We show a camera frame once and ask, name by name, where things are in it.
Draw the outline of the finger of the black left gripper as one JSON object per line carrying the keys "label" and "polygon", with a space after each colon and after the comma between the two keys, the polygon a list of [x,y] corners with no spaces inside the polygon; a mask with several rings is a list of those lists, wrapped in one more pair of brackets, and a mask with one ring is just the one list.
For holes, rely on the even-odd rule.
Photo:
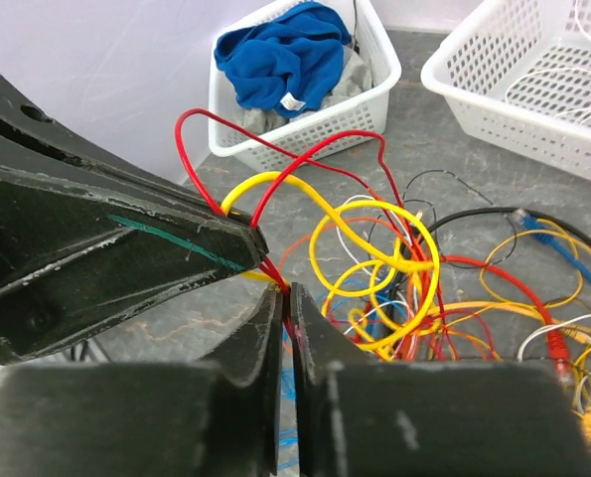
{"label": "finger of the black left gripper", "polygon": [[111,200],[140,216],[165,214],[182,228],[201,227],[210,251],[226,257],[268,253],[264,236],[246,214],[219,216],[197,193],[149,173],[74,133],[18,91],[0,74],[0,180]]}
{"label": "finger of the black left gripper", "polygon": [[61,351],[176,295],[257,267],[201,227],[0,180],[0,365]]}

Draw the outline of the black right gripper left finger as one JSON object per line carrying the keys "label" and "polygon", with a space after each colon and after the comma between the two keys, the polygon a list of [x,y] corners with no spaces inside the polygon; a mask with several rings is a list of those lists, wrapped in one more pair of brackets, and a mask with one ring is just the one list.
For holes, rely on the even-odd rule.
{"label": "black right gripper left finger", "polygon": [[0,372],[0,476],[269,476],[284,296],[190,363]]}

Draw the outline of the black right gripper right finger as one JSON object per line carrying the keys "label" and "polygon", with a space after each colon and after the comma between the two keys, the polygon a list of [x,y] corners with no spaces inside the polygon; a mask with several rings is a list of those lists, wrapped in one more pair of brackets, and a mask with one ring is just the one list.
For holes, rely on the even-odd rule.
{"label": "black right gripper right finger", "polygon": [[554,372],[514,362],[368,357],[290,292],[304,476],[591,476]]}

